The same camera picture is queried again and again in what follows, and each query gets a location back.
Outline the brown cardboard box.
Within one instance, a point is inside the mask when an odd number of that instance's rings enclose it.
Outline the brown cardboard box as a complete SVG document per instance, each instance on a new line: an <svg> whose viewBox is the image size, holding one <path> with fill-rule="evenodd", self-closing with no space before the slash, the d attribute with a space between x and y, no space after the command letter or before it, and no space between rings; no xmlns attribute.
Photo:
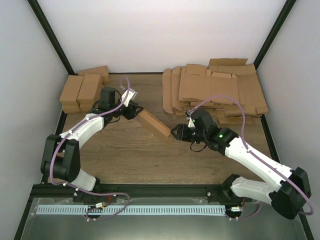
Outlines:
<svg viewBox="0 0 320 240"><path fill-rule="evenodd" d="M153 114L143 110L138 114L140 124L162 143L170 146L173 143L171 130Z"/></svg>

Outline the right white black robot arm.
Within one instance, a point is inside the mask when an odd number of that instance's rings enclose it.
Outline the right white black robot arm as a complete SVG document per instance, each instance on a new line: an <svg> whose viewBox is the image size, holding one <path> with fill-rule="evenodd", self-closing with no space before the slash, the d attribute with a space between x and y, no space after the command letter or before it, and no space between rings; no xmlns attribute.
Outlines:
<svg viewBox="0 0 320 240"><path fill-rule="evenodd" d="M249 180L232 174L224 181L223 198L229 202L236 198L250 198L269 204L282 217L293 220L301 214L311 197L307 172L280 164L248 145L228 127L218 127L204 109L186 115L188 123L177 124L171 134L178 141L190 144L203 143L206 148L218 152L245 166L262 180Z"/></svg>

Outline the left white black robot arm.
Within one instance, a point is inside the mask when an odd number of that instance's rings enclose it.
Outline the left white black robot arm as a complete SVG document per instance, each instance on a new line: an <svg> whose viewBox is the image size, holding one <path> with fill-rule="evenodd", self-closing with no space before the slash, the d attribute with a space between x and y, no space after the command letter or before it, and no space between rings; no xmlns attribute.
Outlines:
<svg viewBox="0 0 320 240"><path fill-rule="evenodd" d="M137 92L128 88L116 100L120 92L113 87L103 87L99 100L95 101L85 117L71 129L51 134L45 141L40 171L43 175L63 180L77 189L84 190L89 201L97 202L102 189L98 179L81 169L80 149L97 132L103 130L114 118L123 116L134 119L143 107L133 102Z"/></svg>

